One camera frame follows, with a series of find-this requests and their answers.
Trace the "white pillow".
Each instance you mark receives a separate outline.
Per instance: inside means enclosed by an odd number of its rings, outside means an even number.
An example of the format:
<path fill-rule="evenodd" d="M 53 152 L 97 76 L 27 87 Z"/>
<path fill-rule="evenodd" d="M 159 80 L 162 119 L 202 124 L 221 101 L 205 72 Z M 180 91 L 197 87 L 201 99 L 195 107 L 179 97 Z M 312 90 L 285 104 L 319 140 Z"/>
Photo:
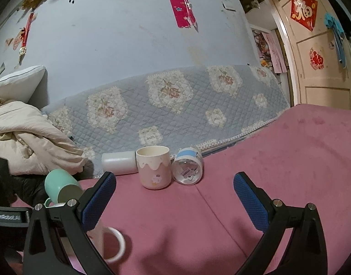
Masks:
<path fill-rule="evenodd" d="M 0 99 L 27 103 L 46 73 L 43 65 L 30 66 L 0 78 Z"/>

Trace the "red fu diamond poster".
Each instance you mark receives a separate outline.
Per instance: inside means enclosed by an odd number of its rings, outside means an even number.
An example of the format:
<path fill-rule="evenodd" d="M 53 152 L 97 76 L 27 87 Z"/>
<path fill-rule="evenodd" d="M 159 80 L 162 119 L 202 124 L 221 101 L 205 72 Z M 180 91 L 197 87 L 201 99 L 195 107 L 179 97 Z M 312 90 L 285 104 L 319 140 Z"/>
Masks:
<path fill-rule="evenodd" d="M 291 0 L 291 19 L 313 31 L 317 18 L 317 0 Z"/>

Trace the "blue hanging cloth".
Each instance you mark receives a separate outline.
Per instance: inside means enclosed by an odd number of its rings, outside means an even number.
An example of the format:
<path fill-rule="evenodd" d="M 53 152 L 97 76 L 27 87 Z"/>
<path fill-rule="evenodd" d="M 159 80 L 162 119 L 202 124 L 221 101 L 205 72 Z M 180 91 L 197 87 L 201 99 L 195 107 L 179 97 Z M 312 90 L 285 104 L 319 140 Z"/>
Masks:
<path fill-rule="evenodd" d="M 334 16 L 332 16 L 330 13 L 325 14 L 325 25 L 328 29 L 332 29 L 333 35 L 335 38 L 335 43 L 336 43 L 336 51 L 338 54 L 338 61 L 341 63 L 342 67 L 346 67 L 346 55 L 344 51 L 344 38 L 345 38 L 345 33 L 343 30 L 343 27 L 341 26 L 340 22 L 338 19 L 336 19 Z"/>

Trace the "pink hanging cloth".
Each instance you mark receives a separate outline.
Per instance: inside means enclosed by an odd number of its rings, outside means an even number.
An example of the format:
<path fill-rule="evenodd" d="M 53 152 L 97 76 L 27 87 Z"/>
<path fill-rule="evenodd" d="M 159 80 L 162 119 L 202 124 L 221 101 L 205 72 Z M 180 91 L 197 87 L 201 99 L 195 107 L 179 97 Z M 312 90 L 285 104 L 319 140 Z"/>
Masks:
<path fill-rule="evenodd" d="M 286 73 L 287 67 L 285 65 L 284 57 L 282 55 L 282 50 L 280 48 L 280 43 L 277 39 L 276 33 L 263 32 L 263 37 L 269 47 L 274 73 Z"/>

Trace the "plain white cup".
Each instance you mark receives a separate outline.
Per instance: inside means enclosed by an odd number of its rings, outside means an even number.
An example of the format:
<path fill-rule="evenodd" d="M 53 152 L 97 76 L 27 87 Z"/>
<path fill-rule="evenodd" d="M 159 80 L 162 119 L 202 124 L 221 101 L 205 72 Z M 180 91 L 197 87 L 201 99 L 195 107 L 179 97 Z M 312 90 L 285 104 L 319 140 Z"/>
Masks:
<path fill-rule="evenodd" d="M 115 176 L 138 172 L 135 151 L 104 153 L 101 156 L 101 166 L 104 172 L 111 172 Z"/>

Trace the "black glossy jacket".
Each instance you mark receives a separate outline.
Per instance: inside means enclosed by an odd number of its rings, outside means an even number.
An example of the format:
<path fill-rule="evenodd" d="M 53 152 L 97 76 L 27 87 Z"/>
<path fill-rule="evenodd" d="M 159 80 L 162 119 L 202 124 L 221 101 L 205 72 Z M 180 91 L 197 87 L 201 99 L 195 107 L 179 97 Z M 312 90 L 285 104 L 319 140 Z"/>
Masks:
<path fill-rule="evenodd" d="M 44 188 L 44 175 L 24 174 L 12 176 L 13 193 L 30 207 L 36 204 L 44 204 L 48 195 Z"/>

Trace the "cream folded duvet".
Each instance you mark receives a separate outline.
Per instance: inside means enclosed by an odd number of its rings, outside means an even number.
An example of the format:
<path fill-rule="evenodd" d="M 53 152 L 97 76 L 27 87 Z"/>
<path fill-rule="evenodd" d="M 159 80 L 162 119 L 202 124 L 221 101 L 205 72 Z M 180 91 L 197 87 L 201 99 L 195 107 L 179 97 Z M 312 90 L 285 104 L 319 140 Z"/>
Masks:
<path fill-rule="evenodd" d="M 83 151 L 39 109 L 21 101 L 0 99 L 0 158 L 10 173 L 47 175 L 62 169 L 83 172 Z"/>

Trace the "blue quilted floral cover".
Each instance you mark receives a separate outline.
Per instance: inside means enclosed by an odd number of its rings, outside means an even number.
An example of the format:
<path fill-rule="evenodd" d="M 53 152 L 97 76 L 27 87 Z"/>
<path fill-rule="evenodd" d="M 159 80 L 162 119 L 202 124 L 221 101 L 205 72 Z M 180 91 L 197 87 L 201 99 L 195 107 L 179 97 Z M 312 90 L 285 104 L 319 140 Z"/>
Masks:
<path fill-rule="evenodd" d="M 84 178 L 98 178 L 105 153 L 163 145 L 171 155 L 191 146 L 208 154 L 275 121 L 289 106 L 267 68 L 213 65 L 115 81 L 42 111 L 84 151 Z"/>

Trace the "pink drip pattern mug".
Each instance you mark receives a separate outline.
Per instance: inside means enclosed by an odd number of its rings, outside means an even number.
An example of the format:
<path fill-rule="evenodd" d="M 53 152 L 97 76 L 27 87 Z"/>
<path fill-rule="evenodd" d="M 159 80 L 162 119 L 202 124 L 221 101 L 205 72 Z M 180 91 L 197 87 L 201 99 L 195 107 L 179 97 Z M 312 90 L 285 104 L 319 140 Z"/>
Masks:
<path fill-rule="evenodd" d="M 164 189 L 172 181 L 170 149 L 166 146 L 145 146 L 136 151 L 141 184 L 150 190 Z"/>

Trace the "red hanging knot ornament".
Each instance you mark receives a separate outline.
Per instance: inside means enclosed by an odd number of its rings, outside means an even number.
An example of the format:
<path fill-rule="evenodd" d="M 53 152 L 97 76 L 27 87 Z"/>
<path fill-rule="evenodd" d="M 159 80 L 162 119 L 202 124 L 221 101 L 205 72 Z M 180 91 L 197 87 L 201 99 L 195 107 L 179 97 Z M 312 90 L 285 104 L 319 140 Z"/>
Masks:
<path fill-rule="evenodd" d="M 17 69 L 19 66 L 21 66 L 23 59 L 26 55 L 27 52 L 27 42 L 28 42 L 28 36 L 30 33 L 30 28 L 31 28 L 31 23 L 34 19 L 34 12 L 31 12 L 26 25 L 19 31 L 18 35 L 15 37 L 13 41 L 13 50 L 18 51 L 18 64 L 15 66 Z"/>

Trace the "mint green mug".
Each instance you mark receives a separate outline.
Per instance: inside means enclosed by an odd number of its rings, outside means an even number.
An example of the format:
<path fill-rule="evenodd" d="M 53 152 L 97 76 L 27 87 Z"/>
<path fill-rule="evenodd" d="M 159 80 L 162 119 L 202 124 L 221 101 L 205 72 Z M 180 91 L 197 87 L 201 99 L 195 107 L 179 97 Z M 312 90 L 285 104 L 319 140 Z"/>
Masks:
<path fill-rule="evenodd" d="M 80 199 L 84 193 L 79 182 L 67 171 L 56 169 L 45 178 L 44 189 L 48 196 L 44 205 L 49 207 L 63 204 L 70 199 Z"/>

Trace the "cream wooden door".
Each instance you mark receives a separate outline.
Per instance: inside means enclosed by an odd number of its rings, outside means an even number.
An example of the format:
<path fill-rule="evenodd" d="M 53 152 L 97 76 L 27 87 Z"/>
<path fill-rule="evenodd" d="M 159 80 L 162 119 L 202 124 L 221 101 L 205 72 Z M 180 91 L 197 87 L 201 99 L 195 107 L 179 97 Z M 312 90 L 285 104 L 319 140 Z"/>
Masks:
<path fill-rule="evenodd" d="M 329 0 L 317 1 L 317 18 L 311 32 L 291 19 L 291 0 L 271 0 L 289 39 L 295 99 L 301 104 L 351 110 L 351 48 L 344 38 L 346 67 L 343 68 L 338 61 L 333 31 L 324 22 L 327 12 L 338 18 Z M 310 48 L 324 58 L 323 70 L 310 66 Z"/>

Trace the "clear glass blue-band cup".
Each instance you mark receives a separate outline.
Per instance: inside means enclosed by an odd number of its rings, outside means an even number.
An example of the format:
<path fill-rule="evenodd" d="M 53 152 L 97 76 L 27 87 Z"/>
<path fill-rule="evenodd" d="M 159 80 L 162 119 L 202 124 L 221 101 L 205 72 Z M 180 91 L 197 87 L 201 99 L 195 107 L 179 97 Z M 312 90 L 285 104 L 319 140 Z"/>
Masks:
<path fill-rule="evenodd" d="M 179 184 L 197 184 L 203 176 L 203 157 L 197 147 L 179 150 L 171 165 L 172 177 Z"/>

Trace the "red paper-cut door sticker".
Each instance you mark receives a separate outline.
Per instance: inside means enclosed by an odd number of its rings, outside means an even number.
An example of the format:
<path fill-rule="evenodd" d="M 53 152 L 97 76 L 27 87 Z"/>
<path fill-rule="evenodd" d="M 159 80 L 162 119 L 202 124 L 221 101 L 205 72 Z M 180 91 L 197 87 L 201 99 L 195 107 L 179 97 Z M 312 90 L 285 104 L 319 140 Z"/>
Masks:
<path fill-rule="evenodd" d="M 319 52 L 310 48 L 310 66 L 314 70 L 323 70 L 324 66 L 324 58 L 320 55 Z"/>

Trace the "red height chart banner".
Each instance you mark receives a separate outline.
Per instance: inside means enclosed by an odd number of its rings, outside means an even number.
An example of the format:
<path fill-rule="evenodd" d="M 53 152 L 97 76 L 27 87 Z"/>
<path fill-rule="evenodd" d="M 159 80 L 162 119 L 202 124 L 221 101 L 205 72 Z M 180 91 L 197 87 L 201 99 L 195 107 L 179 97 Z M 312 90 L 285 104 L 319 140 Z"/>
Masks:
<path fill-rule="evenodd" d="M 198 24 L 189 0 L 169 0 L 174 13 L 177 27 L 180 29 L 193 28 L 198 32 Z"/>

